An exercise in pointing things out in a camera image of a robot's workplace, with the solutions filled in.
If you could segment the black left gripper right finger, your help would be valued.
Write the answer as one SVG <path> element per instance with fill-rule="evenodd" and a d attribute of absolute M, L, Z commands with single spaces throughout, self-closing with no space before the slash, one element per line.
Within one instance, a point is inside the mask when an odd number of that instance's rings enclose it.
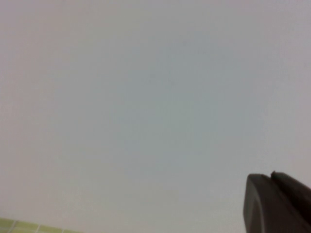
<path fill-rule="evenodd" d="M 303 218 L 311 217 L 311 189 L 283 172 L 273 172 L 272 181 Z"/>

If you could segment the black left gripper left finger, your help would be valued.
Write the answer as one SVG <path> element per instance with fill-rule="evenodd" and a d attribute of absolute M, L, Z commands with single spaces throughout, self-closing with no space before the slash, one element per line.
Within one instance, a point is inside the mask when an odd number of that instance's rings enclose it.
<path fill-rule="evenodd" d="M 247 233 L 309 233 L 311 218 L 303 218 L 271 176 L 247 176 L 243 218 Z"/>

